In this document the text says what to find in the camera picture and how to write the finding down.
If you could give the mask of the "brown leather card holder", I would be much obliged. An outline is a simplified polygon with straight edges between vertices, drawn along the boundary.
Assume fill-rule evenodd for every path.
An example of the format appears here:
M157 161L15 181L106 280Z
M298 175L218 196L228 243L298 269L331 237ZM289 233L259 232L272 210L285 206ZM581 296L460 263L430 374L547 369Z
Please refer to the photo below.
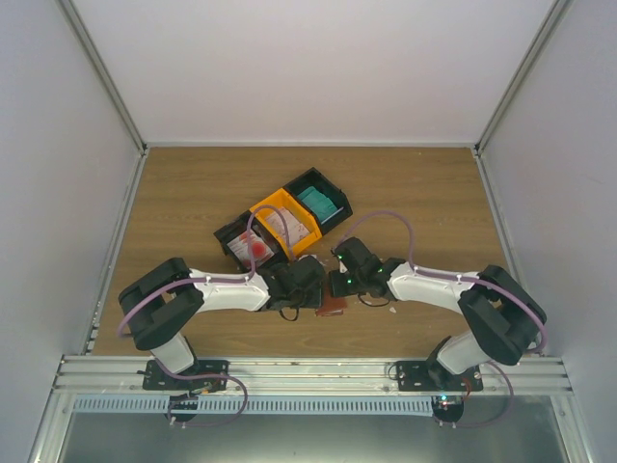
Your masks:
M326 293L321 307L315 310L315 315L319 317L339 316L344 314L346 308L347 301L344 297L335 298Z

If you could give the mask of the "black bin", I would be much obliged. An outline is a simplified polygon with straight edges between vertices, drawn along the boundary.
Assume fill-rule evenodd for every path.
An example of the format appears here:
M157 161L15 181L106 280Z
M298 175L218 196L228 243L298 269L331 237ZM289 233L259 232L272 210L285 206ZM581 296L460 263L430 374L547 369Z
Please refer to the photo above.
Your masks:
M230 256L241 272L251 270L250 250L256 268L269 268L279 263L288 263L285 248L256 218L248 231L251 212L243 212L231 222L214 232L223 253Z
M353 215L343 191L314 167L289 181L283 189L316 219L323 235Z

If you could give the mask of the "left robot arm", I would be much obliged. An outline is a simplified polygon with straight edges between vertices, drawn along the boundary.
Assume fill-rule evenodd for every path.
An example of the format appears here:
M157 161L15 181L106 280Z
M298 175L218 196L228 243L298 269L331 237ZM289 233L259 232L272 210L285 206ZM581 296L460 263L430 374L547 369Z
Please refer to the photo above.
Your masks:
M197 357L181 329L200 313L238 310L248 313L318 309L325 271L313 256L246 274L206 273L182 258L164 261L119 295L123 318L120 337L133 339L165 369L179 390L196 384Z

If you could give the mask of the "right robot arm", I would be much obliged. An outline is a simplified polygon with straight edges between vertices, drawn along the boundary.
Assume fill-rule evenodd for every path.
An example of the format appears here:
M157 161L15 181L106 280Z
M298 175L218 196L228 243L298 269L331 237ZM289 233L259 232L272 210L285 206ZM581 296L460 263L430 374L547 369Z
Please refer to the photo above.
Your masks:
M333 254L339 268L329 274L333 297L368 294L390 302L413 301L460 314L469 329L444 339L426 359L428 382L447 391L463 373L494 361L516 365L523 354L546 343L543 309L503 268L456 273L379 259L357 237L341 241Z

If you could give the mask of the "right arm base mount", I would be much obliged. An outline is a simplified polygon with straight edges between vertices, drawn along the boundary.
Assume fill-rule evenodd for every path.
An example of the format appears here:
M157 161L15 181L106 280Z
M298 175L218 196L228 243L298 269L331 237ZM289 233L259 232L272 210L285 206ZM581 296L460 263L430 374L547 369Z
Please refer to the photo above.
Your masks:
M453 374L440 364L426 360L398 360L386 369L399 392L481 392L484 389L479 367Z

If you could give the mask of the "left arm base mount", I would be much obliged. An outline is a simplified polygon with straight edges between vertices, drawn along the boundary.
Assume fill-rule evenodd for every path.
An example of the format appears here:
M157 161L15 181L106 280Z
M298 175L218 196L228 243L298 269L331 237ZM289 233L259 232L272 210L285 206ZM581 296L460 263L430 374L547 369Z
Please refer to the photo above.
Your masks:
M197 359L185 371L170 376L155 360L150 360L137 373L143 376L142 388L146 391L184 391L190 393L213 393L226 388L229 361Z

